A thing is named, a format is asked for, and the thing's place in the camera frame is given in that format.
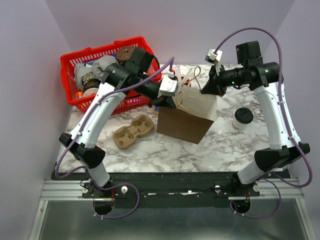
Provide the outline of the brown paper bag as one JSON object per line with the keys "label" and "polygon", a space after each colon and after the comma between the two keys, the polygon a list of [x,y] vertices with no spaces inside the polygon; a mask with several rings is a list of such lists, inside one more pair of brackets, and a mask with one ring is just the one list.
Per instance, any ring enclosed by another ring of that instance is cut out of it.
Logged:
{"label": "brown paper bag", "polygon": [[156,132],[199,144],[217,119],[217,97],[202,94],[198,80],[201,68],[194,68],[191,86],[178,87],[173,97],[176,108],[160,107]]}

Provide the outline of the black plastic cup lid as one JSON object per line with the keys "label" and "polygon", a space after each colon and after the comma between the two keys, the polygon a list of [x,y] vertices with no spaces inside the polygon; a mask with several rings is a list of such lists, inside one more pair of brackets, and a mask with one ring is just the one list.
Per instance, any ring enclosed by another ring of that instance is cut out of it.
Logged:
{"label": "black plastic cup lid", "polygon": [[234,117],[239,123],[245,125],[250,124],[254,119],[252,111],[247,107],[238,108],[234,113]]}

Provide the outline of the white paper coffee cup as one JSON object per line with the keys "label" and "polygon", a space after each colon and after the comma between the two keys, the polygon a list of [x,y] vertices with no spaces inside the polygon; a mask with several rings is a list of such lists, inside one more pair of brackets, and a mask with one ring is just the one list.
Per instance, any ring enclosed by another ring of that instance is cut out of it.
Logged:
{"label": "white paper coffee cup", "polygon": [[232,127],[237,130],[237,131],[242,131],[244,130],[248,124],[246,123],[241,123],[240,121],[238,121],[236,118],[234,118],[232,120],[232,123],[231,123]]}

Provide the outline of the cardboard cup carrier tray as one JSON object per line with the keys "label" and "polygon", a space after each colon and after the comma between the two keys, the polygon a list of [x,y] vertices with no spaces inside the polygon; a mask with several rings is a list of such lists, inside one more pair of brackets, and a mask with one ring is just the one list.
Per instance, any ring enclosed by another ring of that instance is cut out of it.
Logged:
{"label": "cardboard cup carrier tray", "polygon": [[145,137],[154,129],[154,122],[145,114],[134,118],[130,125],[125,125],[114,131],[113,142],[120,149],[132,146],[138,138]]}

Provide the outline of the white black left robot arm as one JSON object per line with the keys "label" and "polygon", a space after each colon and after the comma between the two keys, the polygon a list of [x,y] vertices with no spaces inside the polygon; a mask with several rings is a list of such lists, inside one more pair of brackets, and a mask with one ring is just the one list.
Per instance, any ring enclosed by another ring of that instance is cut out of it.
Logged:
{"label": "white black left robot arm", "polygon": [[173,69],[175,58],[171,57],[153,74],[147,75],[153,61],[157,58],[150,52],[136,47],[125,63],[120,64],[112,55],[102,57],[106,61],[101,72],[97,73],[99,83],[97,93],[80,122],[70,133],[62,133],[59,142],[65,147],[55,168],[58,179],[67,178],[74,170],[60,175],[62,159],[70,152],[80,161],[93,182],[93,191],[101,198],[107,197],[111,191],[111,176],[107,172],[103,160],[105,151],[97,146],[103,127],[131,90],[149,98],[151,103],[160,107],[175,108],[173,96],[177,93],[174,87],[171,93],[162,93],[164,81],[154,82],[153,78],[166,68]]}

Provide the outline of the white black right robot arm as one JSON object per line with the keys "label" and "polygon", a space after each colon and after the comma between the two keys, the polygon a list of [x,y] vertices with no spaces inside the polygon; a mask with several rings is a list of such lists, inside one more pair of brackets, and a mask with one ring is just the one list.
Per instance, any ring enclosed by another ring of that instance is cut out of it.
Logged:
{"label": "white black right robot arm", "polygon": [[266,173],[285,167],[305,157],[310,145],[302,143],[293,125],[286,103],[284,83],[276,62],[264,63],[258,41],[236,46],[240,68],[225,70],[221,65],[222,51],[209,49],[205,60],[212,63],[209,79],[202,94],[224,96],[228,87],[249,86],[254,92],[266,122],[269,147],[255,152],[254,161],[239,170],[230,183],[230,191],[241,196]]}

